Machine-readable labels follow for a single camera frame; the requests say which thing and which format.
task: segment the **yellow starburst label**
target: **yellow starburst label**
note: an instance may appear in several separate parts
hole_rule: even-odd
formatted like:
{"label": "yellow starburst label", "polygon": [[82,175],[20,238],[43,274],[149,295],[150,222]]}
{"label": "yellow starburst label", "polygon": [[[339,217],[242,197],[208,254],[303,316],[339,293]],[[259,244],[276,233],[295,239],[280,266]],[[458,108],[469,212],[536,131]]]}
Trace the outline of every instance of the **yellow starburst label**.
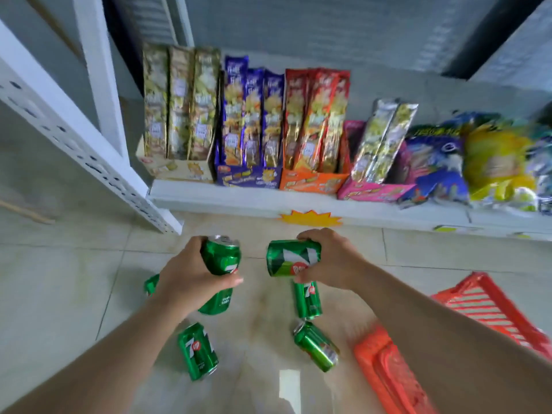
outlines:
{"label": "yellow starburst label", "polygon": [[343,222],[341,222],[341,217],[331,215],[330,212],[327,214],[317,214],[313,210],[305,213],[292,210],[291,215],[281,214],[280,221],[314,227],[331,227],[343,224]]}

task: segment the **forearm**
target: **forearm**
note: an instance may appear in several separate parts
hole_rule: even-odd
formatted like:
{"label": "forearm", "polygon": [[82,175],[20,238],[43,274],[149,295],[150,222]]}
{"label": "forearm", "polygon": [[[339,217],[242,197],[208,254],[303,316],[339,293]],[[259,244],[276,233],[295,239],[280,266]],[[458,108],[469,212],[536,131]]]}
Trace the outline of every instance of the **forearm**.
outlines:
{"label": "forearm", "polygon": [[4,414],[126,411],[182,316],[169,305],[148,300],[140,311]]}
{"label": "forearm", "polygon": [[552,368],[540,356],[378,267],[362,262],[358,272],[353,290],[441,412],[528,414],[552,406]]}

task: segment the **hand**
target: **hand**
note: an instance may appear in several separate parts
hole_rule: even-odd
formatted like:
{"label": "hand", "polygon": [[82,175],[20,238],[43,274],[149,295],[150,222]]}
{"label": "hand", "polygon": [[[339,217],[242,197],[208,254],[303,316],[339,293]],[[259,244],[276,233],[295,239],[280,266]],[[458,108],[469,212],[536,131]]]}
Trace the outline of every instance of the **hand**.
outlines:
{"label": "hand", "polygon": [[295,275],[296,283],[320,281],[324,285],[340,289],[352,289],[355,277],[362,273],[368,262],[350,241],[333,229],[309,229],[301,232],[297,239],[311,239],[322,246],[320,261]]}
{"label": "hand", "polygon": [[171,258],[159,274],[159,283],[150,299],[176,306],[182,319],[196,311],[215,293],[244,281],[235,271],[223,276],[211,274],[200,254],[206,237],[191,237],[184,249]]}

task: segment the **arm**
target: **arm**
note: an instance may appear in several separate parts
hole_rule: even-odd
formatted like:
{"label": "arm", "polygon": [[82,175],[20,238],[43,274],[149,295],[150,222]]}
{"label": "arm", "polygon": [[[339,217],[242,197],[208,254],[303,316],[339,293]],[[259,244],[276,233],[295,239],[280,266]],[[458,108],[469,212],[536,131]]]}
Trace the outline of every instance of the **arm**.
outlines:
{"label": "arm", "polygon": [[374,311],[443,414],[549,412],[552,364],[507,336],[435,302],[367,262],[330,229],[298,238],[322,245],[297,282],[350,289]]}
{"label": "arm", "polygon": [[237,272],[213,276],[193,237],[160,274],[146,304],[65,369],[38,386],[4,414],[122,413],[130,407],[161,348],[188,314],[220,290],[239,285]]}

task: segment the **orange plastic basket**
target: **orange plastic basket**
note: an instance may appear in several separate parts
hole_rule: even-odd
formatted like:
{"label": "orange plastic basket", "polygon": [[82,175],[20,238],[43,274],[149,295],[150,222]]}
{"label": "orange plastic basket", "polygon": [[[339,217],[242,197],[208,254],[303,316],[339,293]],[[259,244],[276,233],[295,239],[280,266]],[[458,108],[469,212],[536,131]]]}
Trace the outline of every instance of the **orange plastic basket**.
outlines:
{"label": "orange plastic basket", "polygon": [[[473,272],[433,299],[552,359],[548,337],[521,314],[487,273]],[[355,346],[354,354],[388,414],[437,413],[381,325]]]}

